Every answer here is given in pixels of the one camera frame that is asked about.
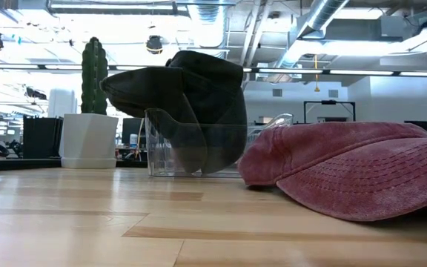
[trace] green cactus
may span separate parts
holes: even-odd
[[[107,54],[102,43],[92,37],[82,53],[82,113],[107,114],[107,96],[100,82],[108,77]]]

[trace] wood grain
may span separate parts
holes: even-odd
[[[240,179],[0,172],[0,266],[427,266],[427,209],[357,224]]]

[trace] computer monitor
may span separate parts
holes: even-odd
[[[130,143],[131,134],[139,134],[139,127],[141,126],[140,118],[124,118],[123,119],[123,132],[122,132],[122,143],[128,145]]]

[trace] red baseball cap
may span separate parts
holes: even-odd
[[[277,185],[332,217],[375,221],[427,206],[427,132],[326,122],[263,131],[240,161],[247,185]]]

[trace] white planter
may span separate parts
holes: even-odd
[[[115,168],[118,118],[65,114],[60,156],[63,168]]]

